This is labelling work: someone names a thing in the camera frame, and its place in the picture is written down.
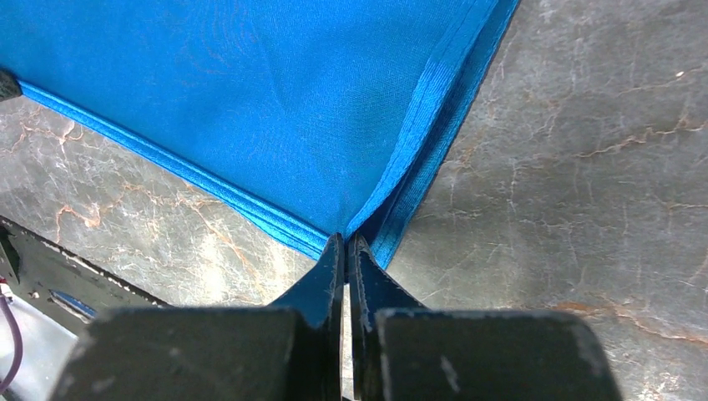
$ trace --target purple cable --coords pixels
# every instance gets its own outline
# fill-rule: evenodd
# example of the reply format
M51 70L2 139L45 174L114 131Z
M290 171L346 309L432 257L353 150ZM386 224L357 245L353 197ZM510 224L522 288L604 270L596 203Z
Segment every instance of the purple cable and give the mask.
M20 369L20 363L22 363L23 346L22 334L20 333L18 321L15 320L13 311L10 310L10 306L8 305L8 299L6 297L0 296L0 309L3 310L3 314L8 320L8 324L10 325L10 331L13 333L13 341L15 342L15 355L13 357L13 364L12 366L10 366L8 375L5 376L5 379L3 379L3 381L0 383L0 395L2 395L3 393L5 393L5 390L10 387L10 383L12 383L13 379L15 379L15 375L18 374L18 370Z

